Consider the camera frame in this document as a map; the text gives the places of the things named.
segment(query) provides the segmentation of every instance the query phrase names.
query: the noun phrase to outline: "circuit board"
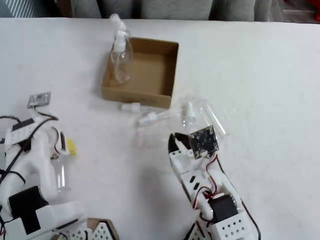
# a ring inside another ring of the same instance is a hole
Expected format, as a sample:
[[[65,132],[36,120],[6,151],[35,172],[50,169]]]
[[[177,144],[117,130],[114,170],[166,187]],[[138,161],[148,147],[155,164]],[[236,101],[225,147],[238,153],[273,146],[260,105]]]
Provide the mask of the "circuit board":
[[[203,155],[211,156],[215,151],[219,150],[216,134],[212,125],[189,134],[188,138],[195,159],[199,159]]]

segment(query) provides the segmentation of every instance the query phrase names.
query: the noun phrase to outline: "spray bottle cap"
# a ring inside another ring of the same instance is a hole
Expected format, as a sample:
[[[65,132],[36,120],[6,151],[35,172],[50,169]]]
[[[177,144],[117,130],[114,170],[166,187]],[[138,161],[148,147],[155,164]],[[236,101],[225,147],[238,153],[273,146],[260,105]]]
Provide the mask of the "spray bottle cap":
[[[122,53],[126,50],[126,33],[124,31],[116,31],[116,37],[114,41],[114,51],[116,53]]]
[[[126,31],[127,27],[125,23],[120,19],[119,15],[114,13],[110,16],[112,25],[116,30]]]

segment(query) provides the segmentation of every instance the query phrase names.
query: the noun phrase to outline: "red object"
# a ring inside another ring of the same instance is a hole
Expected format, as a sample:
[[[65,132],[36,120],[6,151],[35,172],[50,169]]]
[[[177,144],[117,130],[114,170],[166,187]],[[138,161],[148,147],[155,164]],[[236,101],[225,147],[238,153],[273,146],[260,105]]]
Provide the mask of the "red object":
[[[318,13],[315,16],[315,20],[320,21],[320,0],[307,0],[307,1],[318,8]]]

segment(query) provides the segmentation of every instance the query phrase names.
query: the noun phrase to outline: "metal bracket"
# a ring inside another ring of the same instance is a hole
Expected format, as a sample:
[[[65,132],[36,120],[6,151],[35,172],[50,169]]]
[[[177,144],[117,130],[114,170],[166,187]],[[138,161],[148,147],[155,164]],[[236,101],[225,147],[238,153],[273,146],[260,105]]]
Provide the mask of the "metal bracket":
[[[51,92],[30,95],[27,108],[43,107],[50,104]]]

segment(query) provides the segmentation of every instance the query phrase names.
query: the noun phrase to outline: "black wire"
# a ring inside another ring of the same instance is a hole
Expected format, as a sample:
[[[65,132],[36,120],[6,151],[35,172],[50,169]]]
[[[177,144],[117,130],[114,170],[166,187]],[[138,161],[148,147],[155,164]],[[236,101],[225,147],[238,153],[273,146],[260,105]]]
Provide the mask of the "black wire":
[[[0,119],[12,119],[12,120],[16,120],[18,123],[21,123],[20,119],[17,118],[16,116],[0,116]]]
[[[224,169],[223,169],[223,167],[222,167],[222,165],[221,165],[221,162],[219,161],[219,158],[217,157],[216,160],[217,160],[217,162],[218,162],[218,165],[219,165],[219,168],[220,168],[221,172],[222,172],[222,173],[226,176],[226,178],[229,180],[227,174],[225,173],[225,171],[224,171]],[[245,203],[244,203],[244,201],[243,201],[242,199],[241,199],[241,203],[242,203],[242,205],[243,205],[246,213],[248,214],[249,218],[251,219],[253,225],[254,225],[255,228],[256,228],[256,231],[257,231],[257,233],[258,233],[258,240],[261,240],[261,232],[260,232],[260,229],[259,229],[258,224],[256,223],[255,219],[254,219],[254,218],[252,217],[252,215],[250,214],[249,210],[247,209],[247,206],[245,205]]]
[[[6,171],[6,170],[3,170],[3,169],[0,169],[0,175],[3,175],[3,174],[15,174],[19,178],[21,178],[21,180],[23,181],[23,184],[26,184],[25,178],[17,171]]]
[[[17,118],[17,117],[15,117],[15,116],[0,116],[0,119],[12,119],[12,120],[16,120],[18,123],[21,123],[21,121],[20,121],[20,119],[19,118]],[[4,138],[2,138],[1,140],[0,140],[0,144],[4,144],[5,143],[5,139]]]
[[[62,235],[62,236],[64,236],[64,237],[65,237],[65,239],[66,239],[66,240],[68,240],[68,237],[67,237],[67,235],[65,235],[64,233],[62,233],[62,232],[59,232],[59,235]]]
[[[43,116],[47,116],[49,118],[43,120],[38,126],[36,126],[36,128],[32,131],[32,133],[30,134],[30,136],[27,138],[27,140],[25,141],[25,144],[20,148],[19,152],[15,155],[15,157],[13,158],[13,160],[11,161],[11,163],[9,164],[9,166],[7,167],[7,169],[5,170],[6,172],[10,171],[11,168],[13,167],[13,165],[16,163],[17,159],[19,158],[19,156],[21,155],[21,153],[25,150],[25,148],[29,145],[32,137],[34,136],[34,134],[36,133],[36,131],[38,131],[38,129],[45,124],[48,121],[58,121],[59,119],[56,116],[53,115],[49,115],[49,114],[45,114],[42,112],[37,111],[39,114],[43,115]],[[4,175],[1,176],[0,178],[0,184],[2,183],[2,181],[5,179],[5,177],[7,176],[8,173],[5,173]]]
[[[38,131],[38,129],[45,124],[48,121],[58,121],[59,119],[56,116],[53,115],[49,115],[49,114],[45,114],[42,112],[37,111],[40,115],[42,116],[47,116],[49,118],[43,120],[38,126],[36,126],[36,128],[32,131],[32,133],[30,134],[30,136],[27,138],[27,140],[25,141],[25,144],[20,148],[20,150],[18,151],[18,153],[15,155],[15,157],[13,158],[13,160],[11,161],[11,163],[9,164],[9,166],[6,168],[5,173],[1,176],[0,178],[0,184],[2,183],[2,181],[5,179],[5,177],[7,176],[8,173],[11,172],[11,168],[13,167],[13,165],[16,163],[17,159],[20,157],[21,153],[25,150],[25,148],[28,146],[28,144],[30,143],[31,139],[33,138],[33,136],[35,135],[35,133]],[[17,120],[19,123],[21,122],[17,117],[11,117],[11,116],[0,116],[0,119],[2,118],[10,118],[10,119],[14,119]],[[8,222],[4,222],[4,220],[2,219],[1,215],[0,215],[0,224],[1,224],[1,228],[4,228],[4,230],[6,230],[5,228],[5,224]],[[6,239],[6,232],[3,234],[3,240]]]

